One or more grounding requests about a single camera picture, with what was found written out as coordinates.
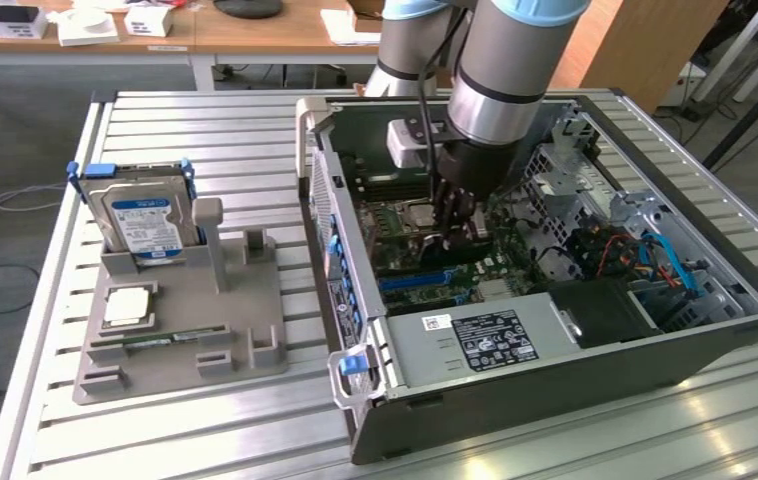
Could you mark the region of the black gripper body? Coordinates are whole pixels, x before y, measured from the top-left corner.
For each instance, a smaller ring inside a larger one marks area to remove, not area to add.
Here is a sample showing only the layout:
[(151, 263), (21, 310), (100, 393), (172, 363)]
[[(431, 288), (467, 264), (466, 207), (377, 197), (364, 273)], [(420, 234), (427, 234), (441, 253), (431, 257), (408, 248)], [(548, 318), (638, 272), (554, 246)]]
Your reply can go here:
[(445, 142), (437, 151), (436, 197), (460, 190), (486, 200), (506, 180), (519, 143), (486, 145), (472, 141)]

